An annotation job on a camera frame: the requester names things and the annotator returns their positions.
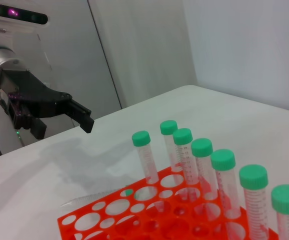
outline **white table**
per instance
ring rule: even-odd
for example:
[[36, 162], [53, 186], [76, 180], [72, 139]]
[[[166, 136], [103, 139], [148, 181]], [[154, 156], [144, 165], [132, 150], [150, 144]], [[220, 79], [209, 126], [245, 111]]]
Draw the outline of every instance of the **white table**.
[[[237, 177], [246, 164], [264, 165], [268, 196], [274, 186], [289, 183], [288, 110], [185, 86], [97, 119], [91, 134], [76, 127], [1, 156], [0, 240], [59, 239], [61, 204], [143, 178], [134, 132], [149, 131], [157, 168], [167, 167], [159, 129], [165, 120], [190, 128], [194, 138], [211, 139], [214, 149], [233, 150]], [[276, 230], [271, 207], [269, 225]]]

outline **green cap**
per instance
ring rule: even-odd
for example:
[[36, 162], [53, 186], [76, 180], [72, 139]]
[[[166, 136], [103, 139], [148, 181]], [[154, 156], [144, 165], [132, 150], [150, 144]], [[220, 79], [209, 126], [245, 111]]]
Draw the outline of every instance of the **green cap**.
[[216, 171], [228, 171], [236, 166], [234, 153], [229, 149], [219, 149], [211, 154], [211, 164]]
[[133, 145], [135, 147], [142, 147], [150, 143], [151, 139], [149, 132], [147, 131], [138, 131], [132, 135]]
[[213, 144], [208, 138], [199, 138], [191, 144], [192, 154], [197, 158], [208, 157], [213, 153]]
[[173, 133], [173, 140], [176, 145], [186, 145], [191, 143], [193, 135], [189, 128], [180, 128]]
[[278, 213], [289, 215], [289, 184], [276, 186], [272, 190], [271, 203]]
[[162, 135], [172, 135], [176, 130], [178, 130], [178, 125], [174, 120], [164, 121], [160, 124]]
[[267, 170], [256, 164], [244, 166], [239, 171], [240, 184], [248, 190], [264, 189], [268, 185]]

